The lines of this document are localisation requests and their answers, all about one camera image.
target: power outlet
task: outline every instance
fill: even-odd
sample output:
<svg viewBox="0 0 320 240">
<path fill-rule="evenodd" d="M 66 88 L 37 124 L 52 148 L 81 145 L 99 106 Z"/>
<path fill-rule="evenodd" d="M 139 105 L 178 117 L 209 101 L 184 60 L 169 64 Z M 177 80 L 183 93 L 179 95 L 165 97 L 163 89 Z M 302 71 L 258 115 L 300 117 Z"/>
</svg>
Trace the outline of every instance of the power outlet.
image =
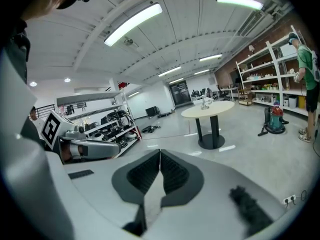
<svg viewBox="0 0 320 240">
<path fill-rule="evenodd" d="M 296 195 L 293 194 L 293 195 L 290 195 L 289 197 L 283 199 L 282 203 L 283 203 L 284 205 L 287 205 L 286 200 L 288 200 L 288 204 L 291 203 L 291 202 L 292 202 L 292 200 L 291 200 L 292 197 L 293 197 L 293 200 L 294 200 L 294 201 L 297 199 Z"/>
</svg>

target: metal shelving unit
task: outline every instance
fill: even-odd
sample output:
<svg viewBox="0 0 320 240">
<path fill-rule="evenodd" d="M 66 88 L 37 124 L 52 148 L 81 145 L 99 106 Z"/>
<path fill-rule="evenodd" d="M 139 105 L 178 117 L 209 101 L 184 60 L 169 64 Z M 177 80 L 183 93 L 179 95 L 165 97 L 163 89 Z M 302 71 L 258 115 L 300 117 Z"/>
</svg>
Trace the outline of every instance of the metal shelving unit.
<svg viewBox="0 0 320 240">
<path fill-rule="evenodd" d="M 126 94 L 123 91 L 91 92 L 91 93 L 85 93 L 85 94 L 75 94 L 75 95 L 66 96 L 66 97 L 58 97 L 56 99 L 56 105 L 57 105 L 57 107 L 61 107 L 61 106 L 75 105 L 78 103 L 93 102 L 93 101 L 106 100 L 106 99 L 114 100 L 115 104 L 110 105 L 110 106 L 106 106 L 106 107 L 100 107 L 100 108 L 95 108 L 95 109 L 91 109 L 91 110 L 81 111 L 79 114 L 67 115 L 66 118 L 68 118 L 71 121 L 74 121 L 77 119 L 81 119 L 84 117 L 92 116 L 92 115 L 107 112 L 107 111 L 112 111 L 112 110 L 117 110 L 117 109 L 119 110 L 124 105 L 126 106 L 125 109 L 128 109 L 130 115 L 132 115 L 132 112 L 130 110 L 130 107 L 129 107 L 129 104 L 127 101 Z M 114 139 L 114 138 L 115 139 L 119 138 L 131 130 L 134 130 L 138 137 L 137 137 L 137 139 L 129 141 L 127 146 L 122 148 L 120 153 L 117 154 L 116 156 L 114 156 L 113 158 L 119 157 L 126 150 L 128 150 L 129 147 L 131 147 L 134 143 L 136 143 L 141 138 L 139 135 L 139 131 L 138 131 L 138 128 L 137 128 L 137 125 L 135 123 L 134 118 L 132 117 L 131 119 L 132 119 L 132 126 L 124 131 L 121 131 L 116 136 L 110 138 L 110 140 Z M 84 133 L 88 136 L 89 134 L 94 133 L 94 132 L 96 132 L 104 127 L 107 127 L 109 125 L 112 125 L 112 124 L 119 125 L 119 122 L 117 120 L 113 120 L 113 121 L 104 123 L 102 125 L 99 125 L 99 126 L 93 128 L 93 129 L 90 129 L 88 131 L 85 131 Z"/>
<path fill-rule="evenodd" d="M 299 35 L 296 32 L 294 26 L 291 26 L 291 29 L 292 29 L 291 32 L 295 33 L 299 37 Z M 285 35 L 284 37 L 280 38 L 279 40 L 277 40 L 277 41 L 275 41 L 273 43 L 270 43 L 269 41 L 265 42 L 265 44 L 266 44 L 265 48 L 263 48 L 262 50 L 256 52 L 255 54 L 249 56 L 248 58 L 240 61 L 239 63 L 236 62 L 236 66 L 237 66 L 237 68 L 239 70 L 239 73 L 240 73 L 243 89 L 245 89 L 245 85 L 244 85 L 245 83 L 251 83 L 251 82 L 262 81 L 262 80 L 269 80 L 269 79 L 277 79 L 279 90 L 251 90 L 251 91 L 253 93 L 279 94 L 280 104 L 281 104 L 280 107 L 282 109 L 289 110 L 289 111 L 296 112 L 296 113 L 299 113 L 301 115 L 307 116 L 308 114 L 307 114 L 307 111 L 305 109 L 301 109 L 301 108 L 298 108 L 298 107 L 292 109 L 292 108 L 283 106 L 284 95 L 306 96 L 306 92 L 307 92 L 306 90 L 296 90 L 296 89 L 286 90 L 285 87 L 283 87 L 283 85 L 282 85 L 282 79 L 286 79 L 286 81 L 288 81 L 288 78 L 293 77 L 294 74 L 288 74 L 288 73 L 286 73 L 286 71 L 284 71 L 285 74 L 281 75 L 279 66 L 280 66 L 280 64 L 283 64 L 285 62 L 297 59 L 297 54 L 294 53 L 294 54 L 291 54 L 291 55 L 288 55 L 288 56 L 276 58 L 274 50 L 277 50 L 281 46 L 284 46 L 285 44 L 287 44 L 288 43 L 288 38 L 289 38 L 289 34 Z M 261 65 L 258 65 L 258 66 L 255 66 L 253 68 L 246 69 L 244 71 L 240 70 L 239 66 L 241 64 L 247 64 L 248 65 L 249 63 L 251 63 L 251 62 L 261 58 L 262 56 L 267 55 L 267 54 L 271 55 L 272 61 L 264 63 L 264 64 L 261 64 Z M 243 79 L 243 75 L 245 73 L 261 70 L 261 69 L 264 69 L 264 68 L 270 67 L 270 66 L 274 66 L 275 72 L 276 72 L 275 76 L 262 77 L 262 78 L 253 79 L 253 80 L 246 80 L 246 79 L 244 80 Z M 252 101 L 254 103 L 258 103 L 258 104 L 273 106 L 273 104 L 271 102 L 262 102 L 262 101 L 259 101 L 259 100 L 256 100 L 256 99 L 253 99 Z"/>
</svg>

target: recessed ceiling light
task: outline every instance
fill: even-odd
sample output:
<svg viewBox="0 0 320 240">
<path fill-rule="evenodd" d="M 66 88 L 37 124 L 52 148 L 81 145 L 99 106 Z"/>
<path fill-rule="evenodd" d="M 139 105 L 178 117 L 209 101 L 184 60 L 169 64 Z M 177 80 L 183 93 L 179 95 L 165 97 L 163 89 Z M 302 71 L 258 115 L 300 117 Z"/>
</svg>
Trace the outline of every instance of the recessed ceiling light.
<svg viewBox="0 0 320 240">
<path fill-rule="evenodd" d="M 221 56 L 222 56 L 222 54 L 217 54 L 217 55 L 201 58 L 201 59 L 199 59 L 199 62 L 203 62 L 203 61 L 207 61 L 207 60 L 211 60 L 211 59 L 217 59 L 217 58 L 220 58 Z"/>
<path fill-rule="evenodd" d="M 170 82 L 169 84 L 173 84 L 173 83 L 179 82 L 179 81 L 181 81 L 181 80 L 183 80 L 183 78 L 180 78 L 180 79 L 178 79 L 178 80 L 174 80 L 174 81 Z"/>
<path fill-rule="evenodd" d="M 263 3 L 255 0 L 216 0 L 218 3 L 234 4 L 239 6 L 246 6 L 256 10 L 261 10 L 264 6 Z"/>
<path fill-rule="evenodd" d="M 173 72 L 173 71 L 176 71 L 176 70 L 179 70 L 179 69 L 181 69 L 181 66 L 177 66 L 177 67 L 175 67 L 175 68 L 173 68 L 173 69 L 168 70 L 167 72 L 161 73 L 161 74 L 159 75 L 159 77 L 162 77 L 162 76 L 164 76 L 164 75 L 166 75 L 166 74 L 169 74 L 169 73 L 171 73 L 171 72 Z"/>
<path fill-rule="evenodd" d="M 132 30 L 134 27 L 138 26 L 142 22 L 150 19 L 151 17 L 162 13 L 162 8 L 159 3 L 153 3 L 147 8 L 139 11 L 131 18 L 127 19 L 121 26 L 114 30 L 105 40 L 104 44 L 107 46 L 113 46 L 120 38 L 122 38 L 126 33 Z"/>
<path fill-rule="evenodd" d="M 201 73 L 204 73 L 204 72 L 208 72 L 210 69 L 207 69 L 207 70 L 203 70 L 203 71 L 200 71 L 200 72 L 197 72 L 197 73 L 194 73 L 195 75 L 198 75 L 198 74 L 201 74 Z"/>
<path fill-rule="evenodd" d="M 133 95 L 136 95 L 136 94 L 138 94 L 138 93 L 140 93 L 140 91 L 137 91 L 137 92 L 135 92 L 135 93 L 133 93 L 133 94 L 129 95 L 129 97 L 131 97 L 131 96 L 133 96 Z"/>
</svg>

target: vacuum cleaner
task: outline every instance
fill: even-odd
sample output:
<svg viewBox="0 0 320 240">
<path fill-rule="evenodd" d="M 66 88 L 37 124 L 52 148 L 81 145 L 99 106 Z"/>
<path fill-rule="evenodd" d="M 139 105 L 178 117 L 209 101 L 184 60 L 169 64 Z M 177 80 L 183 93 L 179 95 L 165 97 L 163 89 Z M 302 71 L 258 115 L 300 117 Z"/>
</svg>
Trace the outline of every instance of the vacuum cleaner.
<svg viewBox="0 0 320 240">
<path fill-rule="evenodd" d="M 264 109 L 264 124 L 261 132 L 258 136 L 266 135 L 267 133 L 271 134 L 282 134 L 286 127 L 284 125 L 289 124 L 288 121 L 283 119 L 284 111 L 278 107 L 267 107 Z"/>
</svg>

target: table pedestal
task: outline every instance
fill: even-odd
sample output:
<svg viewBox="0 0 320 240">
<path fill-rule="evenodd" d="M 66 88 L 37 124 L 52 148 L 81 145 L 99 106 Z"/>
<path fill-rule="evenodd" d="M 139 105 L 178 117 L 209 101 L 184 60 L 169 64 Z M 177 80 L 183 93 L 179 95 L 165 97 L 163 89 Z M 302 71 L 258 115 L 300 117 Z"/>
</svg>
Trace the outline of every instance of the table pedestal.
<svg viewBox="0 0 320 240">
<path fill-rule="evenodd" d="M 199 136 L 198 144 L 201 148 L 206 150 L 215 150 L 225 144 L 225 138 L 219 134 L 219 122 L 217 115 L 210 117 L 211 134 L 202 136 L 199 118 L 196 118 L 195 122 Z"/>
</svg>

